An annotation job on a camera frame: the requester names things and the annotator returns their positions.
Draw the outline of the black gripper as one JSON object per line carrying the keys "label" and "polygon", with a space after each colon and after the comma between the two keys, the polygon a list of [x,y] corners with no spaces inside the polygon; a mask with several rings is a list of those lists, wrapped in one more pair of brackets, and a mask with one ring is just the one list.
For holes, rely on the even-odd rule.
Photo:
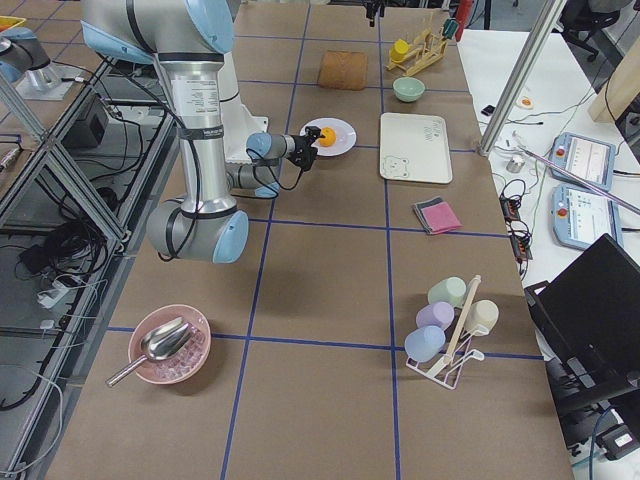
{"label": "black gripper", "polygon": [[302,171],[309,171],[317,156],[317,148],[313,144],[320,137],[321,128],[317,126],[306,126],[304,136],[293,136],[294,147],[289,161]]}
{"label": "black gripper", "polygon": [[369,26],[375,26],[375,15],[384,14],[384,1],[383,0],[363,0],[363,6],[366,9],[368,15]]}

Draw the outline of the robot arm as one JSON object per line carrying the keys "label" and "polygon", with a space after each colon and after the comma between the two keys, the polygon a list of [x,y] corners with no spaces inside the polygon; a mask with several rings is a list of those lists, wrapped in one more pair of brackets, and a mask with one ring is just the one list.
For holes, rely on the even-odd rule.
{"label": "robot arm", "polygon": [[231,55],[237,1],[85,1],[82,29],[95,52],[154,67],[177,123],[186,193],[159,204],[147,236],[166,261],[232,263],[249,220],[234,188],[276,195],[275,168],[287,159],[308,171],[319,127],[274,135],[238,97]]}

